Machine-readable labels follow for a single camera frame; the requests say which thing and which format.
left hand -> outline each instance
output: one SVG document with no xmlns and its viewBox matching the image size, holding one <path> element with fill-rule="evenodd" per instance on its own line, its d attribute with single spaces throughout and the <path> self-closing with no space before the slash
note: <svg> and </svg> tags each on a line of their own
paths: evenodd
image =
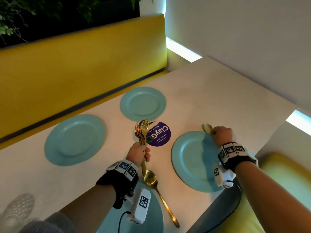
<svg viewBox="0 0 311 233">
<path fill-rule="evenodd" d="M 151 157 L 151 155 L 149 154 L 150 149 L 147 147 L 147 145 L 140 145 L 139 142 L 136 142 L 132 145 L 125 159 L 131 161 L 137 167 L 140 167 L 144 159 L 145 150 L 146 150 L 145 158 L 146 161 L 149 162 Z"/>
</svg>

spoon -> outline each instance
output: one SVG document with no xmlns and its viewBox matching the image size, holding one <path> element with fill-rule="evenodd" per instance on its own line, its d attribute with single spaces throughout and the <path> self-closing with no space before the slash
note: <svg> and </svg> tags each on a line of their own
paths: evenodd
<svg viewBox="0 0 311 233">
<path fill-rule="evenodd" d="M 213 127 L 211 125 L 209 125 L 208 123 L 205 123 L 204 124 L 204 130 L 207 132 L 207 133 L 211 133 L 212 130 L 213 130 Z"/>
<path fill-rule="evenodd" d="M 146 175 L 144 176 L 144 180 L 146 185 L 150 188 L 150 189 L 155 189 L 157 191 L 157 193 L 159 194 L 167 212 L 169 213 L 173 223 L 175 224 L 175 226 L 177 228 L 179 228 L 179 222 L 177 221 L 176 217 L 174 216 L 174 214 L 172 213 L 171 209 L 169 208 L 169 206 L 167 205 L 167 203 L 165 202 L 165 200 L 163 199 L 163 197 L 161 196 L 160 192 L 158 191 L 158 180 L 156 178 L 156 175 L 154 174 L 154 172 L 147 170 L 146 171 Z"/>
</svg>

bundle of forks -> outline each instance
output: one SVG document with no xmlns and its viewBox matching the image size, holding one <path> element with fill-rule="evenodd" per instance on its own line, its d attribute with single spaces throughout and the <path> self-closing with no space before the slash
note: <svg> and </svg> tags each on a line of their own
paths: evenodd
<svg viewBox="0 0 311 233">
<path fill-rule="evenodd" d="M 146 136 L 148 133 L 149 123 L 150 123 L 150 120 L 144 119 L 140 122 L 136 122 L 136 124 L 135 124 L 135 136 L 138 138 L 139 143 L 141 145 L 146 144 Z M 143 176 L 146 176 L 146 172 L 147 172 L 147 162 L 146 162 L 146 158 L 144 158 L 144 160 L 142 161 L 142 174 L 143 174 Z"/>
</svg>

white table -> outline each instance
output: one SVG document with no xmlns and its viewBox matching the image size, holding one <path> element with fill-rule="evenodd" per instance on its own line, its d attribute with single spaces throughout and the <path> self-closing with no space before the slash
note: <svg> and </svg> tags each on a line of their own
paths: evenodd
<svg viewBox="0 0 311 233">
<path fill-rule="evenodd" d="M 198 192 L 179 179 L 170 159 L 177 137 L 202 130 L 206 122 L 223 125 L 232 128 L 238 142 L 255 154 L 295 109 L 294 104 L 211 58 L 202 58 L 145 86 L 165 95 L 167 106 L 158 120 L 172 133 L 166 145 L 151 147 L 147 165 L 156 173 L 158 189 L 181 226 L 178 230 L 173 225 L 161 204 L 166 232 L 186 232 L 220 194 Z M 83 163 L 59 167 L 45 158 L 44 143 L 54 127 L 1 150 L 0 212 L 13 198 L 29 192 L 35 197 L 30 217 L 45 219 L 91 188 L 107 166 L 123 159 L 137 139 L 134 122 L 119 109 L 121 98 L 84 112 L 103 119 L 107 138 L 101 149 Z"/>
</svg>

wristband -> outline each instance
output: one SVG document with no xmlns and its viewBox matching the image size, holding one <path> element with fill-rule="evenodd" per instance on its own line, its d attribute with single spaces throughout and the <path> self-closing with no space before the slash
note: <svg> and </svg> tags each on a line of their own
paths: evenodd
<svg viewBox="0 0 311 233">
<path fill-rule="evenodd" d="M 224 144 L 218 153 L 218 158 L 223 167 L 233 172 L 235 167 L 243 161 L 250 161 L 258 166 L 258 159 L 249 155 L 242 145 L 235 142 Z"/>
<path fill-rule="evenodd" d="M 138 168 L 128 160 L 115 162 L 106 169 L 106 173 L 96 182 L 96 185 L 112 185 L 116 192 L 115 209 L 120 209 L 125 201 L 124 196 L 132 197 L 138 182 Z"/>
</svg>

